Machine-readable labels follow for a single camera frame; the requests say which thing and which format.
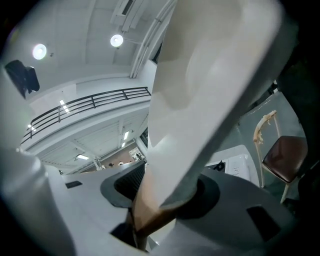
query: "railing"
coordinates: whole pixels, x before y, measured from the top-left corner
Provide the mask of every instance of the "railing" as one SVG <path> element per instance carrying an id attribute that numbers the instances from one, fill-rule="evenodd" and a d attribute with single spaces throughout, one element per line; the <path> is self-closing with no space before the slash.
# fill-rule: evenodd
<path id="1" fill-rule="evenodd" d="M 84 111 L 95 109 L 115 102 L 128 101 L 134 98 L 151 96 L 147 87 L 136 87 L 120 90 L 111 90 L 78 98 L 57 106 L 33 119 L 28 125 L 27 133 L 21 144 L 32 139 L 36 134 L 46 128 L 60 123 L 66 118 Z"/>

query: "pipe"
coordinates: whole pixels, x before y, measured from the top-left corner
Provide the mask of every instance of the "pipe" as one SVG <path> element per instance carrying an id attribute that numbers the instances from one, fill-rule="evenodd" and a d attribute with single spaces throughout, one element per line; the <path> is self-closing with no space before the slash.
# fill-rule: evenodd
<path id="1" fill-rule="evenodd" d="M 171 10 L 173 4 L 175 4 L 176 1 L 177 0 L 168 0 L 166 4 L 163 6 L 163 8 L 160 10 L 158 15 L 154 18 L 151 26 L 146 32 L 146 35 L 139 48 L 138 54 L 134 60 L 134 63 L 130 72 L 130 78 L 137 77 L 137 71 L 139 70 L 139 67 L 143 61 L 143 57 L 146 55 L 146 53 L 142 53 L 143 50 L 145 52 L 147 51 L 148 44 L 150 43 L 150 40 L 152 39 L 153 34 L 155 33 L 155 31 L 157 31 L 158 26 L 162 23 L 163 19 L 168 15 L 168 10 Z"/>

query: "brown chair seat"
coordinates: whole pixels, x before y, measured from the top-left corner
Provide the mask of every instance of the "brown chair seat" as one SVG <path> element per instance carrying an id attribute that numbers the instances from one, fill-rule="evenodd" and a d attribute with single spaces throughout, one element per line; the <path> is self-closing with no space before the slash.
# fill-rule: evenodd
<path id="1" fill-rule="evenodd" d="M 305 138 L 281 136 L 262 163 L 281 180 L 291 183 L 296 178 L 307 153 L 308 145 Z"/>

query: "ceiling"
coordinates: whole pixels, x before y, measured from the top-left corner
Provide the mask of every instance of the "ceiling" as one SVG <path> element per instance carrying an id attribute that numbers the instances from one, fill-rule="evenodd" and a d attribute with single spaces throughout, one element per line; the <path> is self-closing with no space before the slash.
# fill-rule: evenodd
<path id="1" fill-rule="evenodd" d="M 122 27 L 111 23 L 122 0 L 43 0 L 11 33 L 4 51 L 4 64 L 20 60 L 35 68 L 40 91 L 78 80 L 129 74 L 137 44 L 125 41 L 116 49 L 110 44 Z M 135 28 L 124 37 L 142 42 L 151 23 L 167 0 L 143 0 L 146 8 Z M 44 44 L 42 60 L 32 56 L 33 47 Z"/>
<path id="2" fill-rule="evenodd" d="M 90 165 L 93 157 L 101 158 L 121 148 L 125 132 L 130 131 L 125 142 L 135 139 L 141 126 L 146 125 L 147 122 L 148 109 L 139 110 L 74 134 L 37 156 L 46 165 L 55 166 L 64 174 L 72 173 Z M 90 157 L 90 159 L 79 159 L 77 158 L 79 154 Z"/>

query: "chair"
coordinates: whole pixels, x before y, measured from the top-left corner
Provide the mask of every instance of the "chair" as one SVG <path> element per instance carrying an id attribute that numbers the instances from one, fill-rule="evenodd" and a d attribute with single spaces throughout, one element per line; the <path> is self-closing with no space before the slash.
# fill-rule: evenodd
<path id="1" fill-rule="evenodd" d="M 297 177 L 298 171 L 308 153 L 307 140 L 302 137 L 280 136 L 279 126 L 276 119 L 277 111 L 274 110 L 265 115 L 257 124 L 253 142 L 258 154 L 261 171 L 261 187 L 265 186 L 264 170 L 272 173 L 285 183 L 285 188 L 280 203 L 282 204 L 288 194 L 290 184 Z M 265 123 L 270 124 L 270 120 L 274 118 L 277 141 L 273 144 L 269 152 L 262 160 L 260 145 L 263 143 L 261 130 Z"/>

